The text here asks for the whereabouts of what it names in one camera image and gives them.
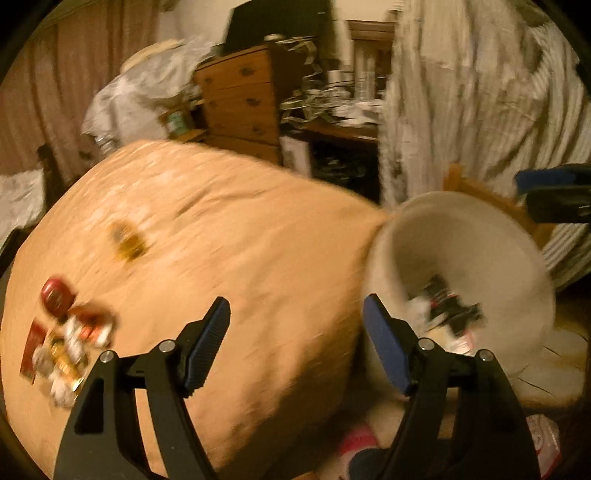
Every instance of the small bottle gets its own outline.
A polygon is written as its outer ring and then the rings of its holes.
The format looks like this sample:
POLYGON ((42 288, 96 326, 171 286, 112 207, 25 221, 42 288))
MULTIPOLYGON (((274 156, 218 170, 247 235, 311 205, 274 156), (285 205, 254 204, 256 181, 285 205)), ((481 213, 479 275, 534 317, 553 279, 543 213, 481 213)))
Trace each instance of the small bottle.
POLYGON ((134 260, 146 251, 144 239, 131 223, 118 221, 111 226, 111 234, 118 252, 128 261, 134 260))

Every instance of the screw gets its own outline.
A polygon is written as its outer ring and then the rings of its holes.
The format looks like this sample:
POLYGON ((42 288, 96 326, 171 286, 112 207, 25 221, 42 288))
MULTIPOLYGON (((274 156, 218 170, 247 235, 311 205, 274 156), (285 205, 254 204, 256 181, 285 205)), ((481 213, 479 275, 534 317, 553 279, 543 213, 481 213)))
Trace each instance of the screw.
POLYGON ((172 352, 176 346, 177 344, 174 343, 174 340, 165 340, 160 345, 158 345, 158 350, 160 350, 162 353, 168 353, 172 352))
POLYGON ((100 361, 104 364, 108 364, 111 360, 113 360, 115 355, 113 354, 112 350, 107 350, 106 352, 101 353, 100 361))
POLYGON ((478 356, 485 362, 492 362, 495 359, 495 355, 490 350, 480 350, 478 356))
POLYGON ((418 347, 421 350, 433 350, 435 348, 435 343, 430 338, 421 338, 418 341, 418 347))
POLYGON ((591 213, 591 205, 581 205, 577 213, 580 217, 586 217, 591 213))

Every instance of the wooden dresser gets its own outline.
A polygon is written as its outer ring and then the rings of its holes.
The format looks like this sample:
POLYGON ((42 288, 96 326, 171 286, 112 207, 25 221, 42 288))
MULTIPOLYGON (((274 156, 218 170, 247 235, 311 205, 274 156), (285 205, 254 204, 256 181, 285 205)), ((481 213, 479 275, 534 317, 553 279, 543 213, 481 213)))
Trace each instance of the wooden dresser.
POLYGON ((207 63, 195 71, 203 89, 205 143, 281 165, 279 104, 310 73, 306 55, 267 44, 207 63))

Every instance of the dresser drawer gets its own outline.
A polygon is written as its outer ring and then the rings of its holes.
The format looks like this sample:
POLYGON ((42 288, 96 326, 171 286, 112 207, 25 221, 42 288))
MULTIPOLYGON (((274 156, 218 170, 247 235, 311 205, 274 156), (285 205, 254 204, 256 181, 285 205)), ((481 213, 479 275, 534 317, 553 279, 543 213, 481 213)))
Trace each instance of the dresser drawer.
POLYGON ((248 140, 240 140, 239 138, 217 137, 214 135, 207 137, 205 143, 212 147, 233 150, 242 155, 250 155, 251 157, 267 160, 275 165, 281 164, 279 148, 263 143, 249 142, 248 140))
POLYGON ((272 83, 253 83, 227 88, 205 99, 205 113, 213 119, 219 115, 275 116, 277 106, 272 83))
POLYGON ((207 119, 209 131, 213 135, 238 137, 272 145, 279 145, 278 119, 273 116, 232 117, 214 116, 207 119))
POLYGON ((201 86, 205 98, 214 98, 218 90, 271 81, 267 50, 221 60, 195 72, 195 83, 201 86))

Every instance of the brown curtain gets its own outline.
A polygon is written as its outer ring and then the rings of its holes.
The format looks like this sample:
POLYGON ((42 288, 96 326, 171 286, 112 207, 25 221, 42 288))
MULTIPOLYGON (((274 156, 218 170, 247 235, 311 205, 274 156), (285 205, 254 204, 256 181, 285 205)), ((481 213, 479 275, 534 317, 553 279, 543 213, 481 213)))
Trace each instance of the brown curtain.
POLYGON ((85 173, 93 145, 80 126, 121 64, 155 41, 158 0, 98 0, 36 33, 0 85, 0 174, 38 168, 54 151, 67 184, 85 173))

